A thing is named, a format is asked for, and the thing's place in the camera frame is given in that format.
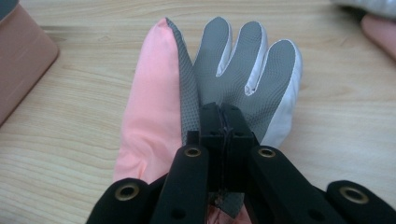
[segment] black fabric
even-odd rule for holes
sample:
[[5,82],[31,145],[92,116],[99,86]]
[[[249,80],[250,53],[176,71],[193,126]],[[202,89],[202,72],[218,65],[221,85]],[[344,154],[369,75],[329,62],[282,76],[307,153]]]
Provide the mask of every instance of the black fabric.
[[0,21],[17,6],[18,2],[18,0],[0,0]]

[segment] glove finger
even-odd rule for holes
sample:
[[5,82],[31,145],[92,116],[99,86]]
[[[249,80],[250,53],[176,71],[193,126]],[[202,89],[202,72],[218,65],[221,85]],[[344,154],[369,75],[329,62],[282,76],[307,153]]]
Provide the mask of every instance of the glove finger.
[[115,181],[148,183],[165,175],[181,147],[177,44],[166,19],[149,31],[140,52],[121,127]]
[[178,70],[180,73],[180,112],[181,136],[183,146],[187,143],[187,132],[199,129],[199,98],[198,86],[192,72],[192,63],[183,36],[177,27],[166,20],[174,33],[178,53]]
[[204,80],[200,86],[201,103],[216,102],[236,105],[244,98],[244,88],[259,74],[262,59],[267,50],[267,38],[264,28],[255,21],[245,24],[238,35],[236,44],[223,74]]
[[210,21],[203,33],[193,71],[198,82],[198,92],[203,94],[208,83],[216,81],[217,74],[222,74],[230,59],[233,44],[230,24],[221,17]]
[[301,53],[290,40],[269,48],[256,91],[240,105],[261,145],[279,147],[289,134],[302,68]]

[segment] pink object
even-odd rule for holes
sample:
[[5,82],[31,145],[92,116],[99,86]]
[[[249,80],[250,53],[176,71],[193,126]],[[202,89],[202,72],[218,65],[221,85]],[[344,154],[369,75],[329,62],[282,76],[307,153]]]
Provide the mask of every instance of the pink object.
[[[121,127],[114,181],[138,178],[151,183],[169,172],[181,147],[177,43],[166,19],[143,43]],[[208,223],[251,223],[245,207],[233,220],[209,206]]]
[[44,75],[58,48],[17,4],[0,21],[0,125]]
[[396,60],[396,21],[367,14],[361,21],[363,32]]

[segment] pink fabric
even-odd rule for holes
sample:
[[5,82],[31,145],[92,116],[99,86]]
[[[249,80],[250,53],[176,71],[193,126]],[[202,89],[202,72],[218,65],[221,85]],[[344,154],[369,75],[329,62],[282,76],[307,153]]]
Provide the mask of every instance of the pink fabric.
[[248,211],[245,206],[242,207],[241,212],[235,219],[223,213],[217,207],[211,205],[208,207],[208,214],[207,223],[211,224],[251,224],[250,218],[248,217]]
[[363,17],[361,28],[369,39],[396,60],[396,21],[368,14]]
[[[121,127],[114,181],[127,177],[151,183],[169,172],[181,147],[177,44],[166,19],[143,43]],[[209,206],[208,223],[247,224],[245,206],[236,220]]]

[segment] brown box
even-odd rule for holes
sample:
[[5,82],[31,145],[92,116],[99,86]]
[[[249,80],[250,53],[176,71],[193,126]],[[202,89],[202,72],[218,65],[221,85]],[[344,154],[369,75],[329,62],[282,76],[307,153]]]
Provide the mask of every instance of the brown box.
[[57,55],[56,45],[18,0],[0,0],[0,125]]

